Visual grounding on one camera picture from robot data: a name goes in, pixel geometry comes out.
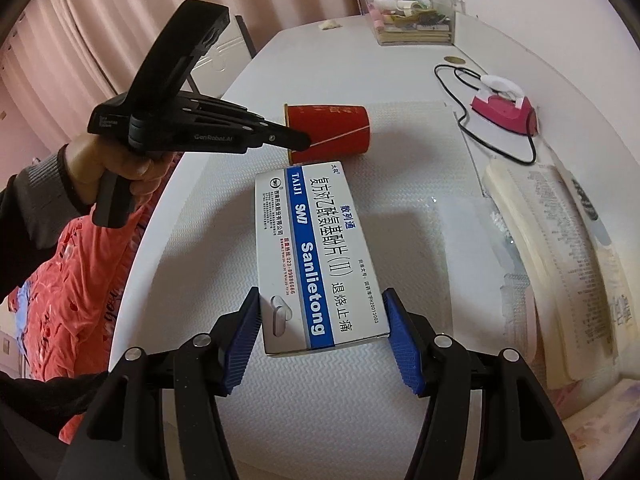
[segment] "red blanket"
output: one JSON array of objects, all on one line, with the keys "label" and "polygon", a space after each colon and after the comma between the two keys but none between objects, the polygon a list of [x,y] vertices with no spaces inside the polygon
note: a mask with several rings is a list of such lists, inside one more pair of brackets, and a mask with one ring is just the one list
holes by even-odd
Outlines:
[{"label": "red blanket", "polygon": [[[60,235],[55,256],[31,275],[23,341],[33,378],[46,381],[107,369],[133,259],[179,159],[176,156],[162,185],[126,226],[97,227],[90,216],[73,220]],[[69,442],[78,423],[72,420],[60,438]]]}]

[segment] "clear plastic storage box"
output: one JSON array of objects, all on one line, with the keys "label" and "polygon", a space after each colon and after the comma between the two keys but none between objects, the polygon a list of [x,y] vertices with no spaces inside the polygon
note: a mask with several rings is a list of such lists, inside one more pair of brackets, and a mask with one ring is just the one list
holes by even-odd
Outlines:
[{"label": "clear plastic storage box", "polygon": [[455,0],[364,0],[380,45],[451,44]]}]

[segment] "gray ribbed cuff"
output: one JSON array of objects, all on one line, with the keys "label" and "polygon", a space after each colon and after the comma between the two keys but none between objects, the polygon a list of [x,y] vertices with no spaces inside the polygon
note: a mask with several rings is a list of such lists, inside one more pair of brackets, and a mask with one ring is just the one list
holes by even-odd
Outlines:
[{"label": "gray ribbed cuff", "polygon": [[27,232],[38,249],[53,247],[62,229],[80,216],[67,196],[55,153],[22,170],[14,187]]}]

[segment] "blue stripe on box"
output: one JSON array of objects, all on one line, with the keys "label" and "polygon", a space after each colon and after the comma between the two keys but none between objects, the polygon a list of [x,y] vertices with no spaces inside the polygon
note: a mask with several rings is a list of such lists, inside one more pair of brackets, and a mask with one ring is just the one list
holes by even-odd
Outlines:
[{"label": "blue stripe on box", "polygon": [[[293,241],[296,246],[300,274],[300,294],[305,303],[309,343],[311,348],[334,346],[334,334],[331,330],[329,309],[326,306],[316,237],[311,223],[302,168],[287,168],[287,186],[289,188],[291,223],[293,224]],[[315,285],[318,290],[313,292],[312,285]]]}]

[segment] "human hand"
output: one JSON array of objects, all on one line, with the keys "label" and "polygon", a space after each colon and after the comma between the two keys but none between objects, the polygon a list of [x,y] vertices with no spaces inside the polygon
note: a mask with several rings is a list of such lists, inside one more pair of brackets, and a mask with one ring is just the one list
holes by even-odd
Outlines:
[{"label": "human hand", "polygon": [[82,134],[65,150],[66,170],[80,200],[95,203],[98,185],[105,170],[132,180],[129,190],[136,203],[148,200],[160,186],[174,154],[167,152],[159,160],[137,155],[117,140],[92,134]]}]

